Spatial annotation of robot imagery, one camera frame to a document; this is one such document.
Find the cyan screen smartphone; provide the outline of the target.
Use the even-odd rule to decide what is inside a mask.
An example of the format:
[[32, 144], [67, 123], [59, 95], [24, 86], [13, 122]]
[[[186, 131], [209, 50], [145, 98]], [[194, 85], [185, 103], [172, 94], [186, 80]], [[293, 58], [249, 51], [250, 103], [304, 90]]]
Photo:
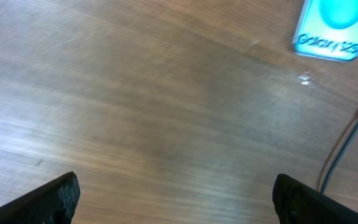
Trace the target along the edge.
[[358, 0], [305, 0], [292, 46], [298, 55], [350, 62], [358, 57]]

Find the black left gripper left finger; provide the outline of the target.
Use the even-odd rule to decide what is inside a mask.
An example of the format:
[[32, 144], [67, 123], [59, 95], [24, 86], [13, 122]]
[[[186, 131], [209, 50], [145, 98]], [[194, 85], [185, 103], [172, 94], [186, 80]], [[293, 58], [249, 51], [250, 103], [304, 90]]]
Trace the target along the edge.
[[74, 172], [0, 207], [0, 223], [71, 223], [80, 199]]

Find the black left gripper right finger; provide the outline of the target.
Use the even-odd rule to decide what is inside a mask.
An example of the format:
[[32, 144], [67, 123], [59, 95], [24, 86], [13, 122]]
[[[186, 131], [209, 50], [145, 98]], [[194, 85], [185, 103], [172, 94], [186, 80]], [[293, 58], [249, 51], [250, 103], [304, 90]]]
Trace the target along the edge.
[[278, 174], [272, 200], [281, 224], [358, 224], [358, 213], [286, 175]]

